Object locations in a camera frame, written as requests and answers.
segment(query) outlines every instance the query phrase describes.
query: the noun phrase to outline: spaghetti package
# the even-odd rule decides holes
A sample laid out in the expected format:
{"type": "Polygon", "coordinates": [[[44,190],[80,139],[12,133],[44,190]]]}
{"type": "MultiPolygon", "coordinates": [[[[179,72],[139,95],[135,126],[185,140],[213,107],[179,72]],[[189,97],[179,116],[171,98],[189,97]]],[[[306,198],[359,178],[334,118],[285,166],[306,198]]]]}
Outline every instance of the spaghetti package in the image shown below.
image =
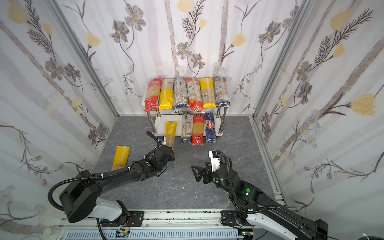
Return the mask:
{"type": "Polygon", "coordinates": [[[175,144],[177,121],[166,122],[166,145],[173,148],[175,144]]]}
{"type": "Polygon", "coordinates": [[[183,114],[183,124],[181,130],[181,143],[189,142],[192,143],[192,115],[189,113],[183,114]]]}
{"type": "Polygon", "coordinates": [[[117,146],[115,159],[113,160],[112,170],[121,169],[127,166],[129,150],[131,148],[127,146],[117,146]]]}
{"type": "Polygon", "coordinates": [[[214,85],[217,106],[219,108],[230,106],[231,102],[229,101],[227,81],[225,77],[214,77],[214,85]]]}
{"type": "Polygon", "coordinates": [[[188,89],[188,102],[192,111],[204,112],[203,102],[201,100],[200,84],[195,78],[186,78],[188,89]]]}
{"type": "Polygon", "coordinates": [[[183,77],[175,78],[173,84],[173,92],[175,94],[175,108],[189,107],[188,104],[188,93],[187,93],[187,82],[183,77]]]}
{"type": "Polygon", "coordinates": [[[216,143],[214,113],[205,113],[205,138],[207,143],[216,143]]]}
{"type": "Polygon", "coordinates": [[[144,111],[156,111],[159,109],[157,101],[159,100],[160,89],[161,89],[161,76],[152,79],[148,83],[147,94],[145,96],[145,109],[144,111]]]}
{"type": "Polygon", "coordinates": [[[161,84],[159,110],[173,107],[173,78],[164,79],[161,84]]]}
{"type": "Polygon", "coordinates": [[[214,89],[214,79],[201,78],[199,80],[199,83],[204,109],[217,107],[214,89]]]}
{"type": "Polygon", "coordinates": [[[204,114],[193,115],[192,145],[203,145],[204,114]]]}

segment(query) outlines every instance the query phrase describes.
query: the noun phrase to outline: gray table surface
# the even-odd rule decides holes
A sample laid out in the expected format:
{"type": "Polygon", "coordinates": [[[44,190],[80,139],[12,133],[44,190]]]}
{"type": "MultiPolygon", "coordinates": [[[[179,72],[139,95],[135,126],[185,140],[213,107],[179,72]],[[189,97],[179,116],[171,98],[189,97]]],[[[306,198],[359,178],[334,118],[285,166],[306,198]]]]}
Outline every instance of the gray table surface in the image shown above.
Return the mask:
{"type": "MultiPolygon", "coordinates": [[[[118,117],[93,172],[110,171],[117,145],[131,147],[128,165],[151,151],[155,142],[146,135],[151,127],[146,117],[118,117]]],[[[175,161],[160,177],[130,183],[101,195],[121,200],[128,209],[230,209],[227,193],[213,184],[196,182],[191,165],[205,166],[208,151],[220,150],[232,159],[241,179],[272,197],[273,191],[247,116],[225,119],[223,137],[216,144],[191,146],[176,137],[175,161]]]]}

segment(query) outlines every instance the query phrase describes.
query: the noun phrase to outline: black mounting plate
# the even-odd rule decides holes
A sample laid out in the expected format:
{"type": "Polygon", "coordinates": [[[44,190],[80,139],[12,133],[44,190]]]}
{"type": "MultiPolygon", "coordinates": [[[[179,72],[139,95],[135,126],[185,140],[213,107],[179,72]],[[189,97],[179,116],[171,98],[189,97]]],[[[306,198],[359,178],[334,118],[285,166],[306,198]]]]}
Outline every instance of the black mounting plate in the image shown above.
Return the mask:
{"type": "Polygon", "coordinates": [[[243,225],[240,222],[237,222],[235,219],[234,210],[224,210],[221,211],[221,223],[223,226],[229,227],[242,227],[242,226],[251,226],[248,222],[245,221],[243,225]]]}
{"type": "MultiPolygon", "coordinates": [[[[129,224],[127,224],[125,227],[141,227],[141,224],[144,219],[144,211],[129,211],[129,215],[131,216],[131,220],[129,221],[129,224]]],[[[110,221],[103,219],[100,221],[102,227],[118,227],[114,226],[110,221]]]]}

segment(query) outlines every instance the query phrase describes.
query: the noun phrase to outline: wall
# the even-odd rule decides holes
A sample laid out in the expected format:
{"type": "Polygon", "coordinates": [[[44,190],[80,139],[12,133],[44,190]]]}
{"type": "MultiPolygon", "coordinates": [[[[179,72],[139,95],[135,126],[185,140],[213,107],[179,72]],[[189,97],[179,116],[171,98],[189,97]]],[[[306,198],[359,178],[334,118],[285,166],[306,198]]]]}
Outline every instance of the wall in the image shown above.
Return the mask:
{"type": "Polygon", "coordinates": [[[0,6],[0,238],[51,239],[49,188],[92,168],[114,117],[44,1],[0,6]]]}
{"type": "Polygon", "coordinates": [[[382,237],[384,4],[315,1],[257,116],[291,206],[382,237]]]}
{"type": "Polygon", "coordinates": [[[58,3],[120,114],[145,113],[158,75],[227,76],[228,113],[251,114],[301,1],[58,3]]]}

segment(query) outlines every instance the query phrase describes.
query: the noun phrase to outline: yellow wrapper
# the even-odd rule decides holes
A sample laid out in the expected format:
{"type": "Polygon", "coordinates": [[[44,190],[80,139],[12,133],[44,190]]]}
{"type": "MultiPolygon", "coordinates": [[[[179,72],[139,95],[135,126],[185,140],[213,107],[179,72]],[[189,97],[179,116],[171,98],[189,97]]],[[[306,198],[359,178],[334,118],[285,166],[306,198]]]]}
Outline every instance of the yellow wrapper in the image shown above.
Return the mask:
{"type": "Polygon", "coordinates": [[[213,78],[201,78],[199,79],[201,97],[203,100],[204,109],[217,107],[214,79],[213,78]]]}
{"type": "Polygon", "coordinates": [[[166,144],[168,147],[173,148],[175,143],[177,121],[166,122],[166,144]]]}
{"type": "Polygon", "coordinates": [[[168,110],[173,107],[173,78],[164,79],[161,84],[159,110],[168,110]]]}
{"type": "Polygon", "coordinates": [[[112,171],[121,169],[127,166],[128,155],[130,147],[118,146],[115,153],[115,159],[113,160],[112,171]]]}

